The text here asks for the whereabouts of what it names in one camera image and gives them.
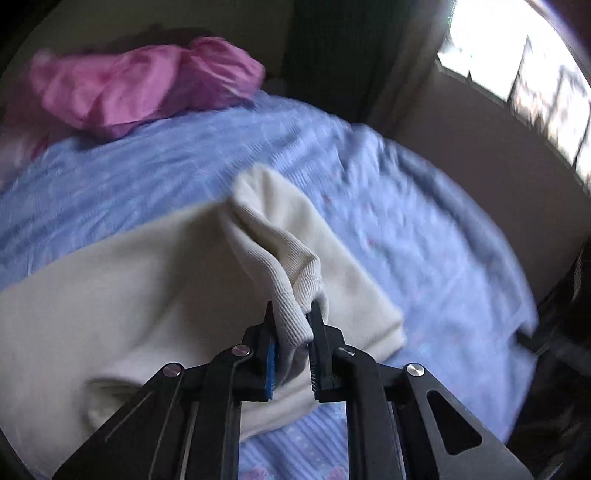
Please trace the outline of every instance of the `dark curtain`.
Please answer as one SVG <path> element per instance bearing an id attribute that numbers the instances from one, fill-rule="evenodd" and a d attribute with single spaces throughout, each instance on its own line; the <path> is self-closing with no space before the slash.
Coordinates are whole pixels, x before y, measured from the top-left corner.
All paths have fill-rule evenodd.
<path id="1" fill-rule="evenodd" d="M 295 0 L 283 62 L 287 95 L 350 122 L 367 119 L 413 0 Z"/>

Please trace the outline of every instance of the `wrinkled fabric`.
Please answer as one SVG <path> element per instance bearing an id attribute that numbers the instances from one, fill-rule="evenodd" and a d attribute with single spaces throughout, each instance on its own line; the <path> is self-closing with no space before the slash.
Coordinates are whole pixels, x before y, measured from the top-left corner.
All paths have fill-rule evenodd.
<path id="1" fill-rule="evenodd" d="M 50 147 L 0 196 L 0 290 L 52 261 L 185 206 L 218 200 L 254 162 L 279 171 L 404 313 L 408 343 L 387 361 L 428 368 L 506 440 L 535 358 L 515 345 L 535 303 L 506 239 L 428 161 L 305 103 L 190 112 L 96 145 Z M 240 446 L 240 478 L 346 478 L 342 404 Z"/>
<path id="2" fill-rule="evenodd" d="M 119 55 L 37 53 L 7 104 L 0 131 L 0 191 L 73 131 L 112 140 L 139 124 L 186 110 L 250 99 L 265 68 L 217 37 L 189 48 L 149 46 Z"/>

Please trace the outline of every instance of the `triangular cutout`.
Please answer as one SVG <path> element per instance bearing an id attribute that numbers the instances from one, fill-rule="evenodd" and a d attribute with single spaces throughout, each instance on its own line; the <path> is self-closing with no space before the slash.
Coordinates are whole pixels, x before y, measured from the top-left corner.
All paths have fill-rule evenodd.
<path id="1" fill-rule="evenodd" d="M 480 434 L 435 390 L 427 393 L 429 406 L 437 422 L 445 450 L 457 455 L 482 443 Z"/>

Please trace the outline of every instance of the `metal screw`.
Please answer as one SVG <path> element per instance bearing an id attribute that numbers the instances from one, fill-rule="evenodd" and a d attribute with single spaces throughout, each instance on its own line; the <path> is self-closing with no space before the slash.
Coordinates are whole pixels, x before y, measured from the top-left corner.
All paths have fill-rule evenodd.
<path id="1" fill-rule="evenodd" d="M 425 367 L 420 364 L 408 364 L 407 372 L 414 377 L 422 377 L 425 374 Z"/>
<path id="2" fill-rule="evenodd" d="M 247 356 L 251 352 L 248 345 L 236 345 L 232 348 L 232 355 L 236 356 Z"/>
<path id="3" fill-rule="evenodd" d="M 168 364 L 168 365 L 164 365 L 164 368 L 162 369 L 162 373 L 166 377 L 177 377 L 181 374 L 182 370 L 183 370 L 183 367 L 181 367 L 179 364 Z"/>
<path id="4" fill-rule="evenodd" d="M 337 350 L 345 356 L 354 356 L 355 350 L 353 350 L 350 346 L 340 346 Z"/>

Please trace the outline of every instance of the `bed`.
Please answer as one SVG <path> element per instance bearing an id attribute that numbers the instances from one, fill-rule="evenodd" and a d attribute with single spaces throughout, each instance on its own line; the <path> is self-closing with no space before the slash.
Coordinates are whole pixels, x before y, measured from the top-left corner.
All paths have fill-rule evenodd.
<path id="1" fill-rule="evenodd" d="M 392 366 L 427 367 L 505 441 L 535 365 L 517 347 L 537 322 L 507 241 L 443 173 L 364 125 L 259 92 L 102 144 L 50 147 L 0 194 L 0 291 L 50 262 L 176 209 L 218 199 L 268 164 L 297 185 L 405 316 Z M 341 404 L 241 444 L 240 479 L 345 479 Z"/>

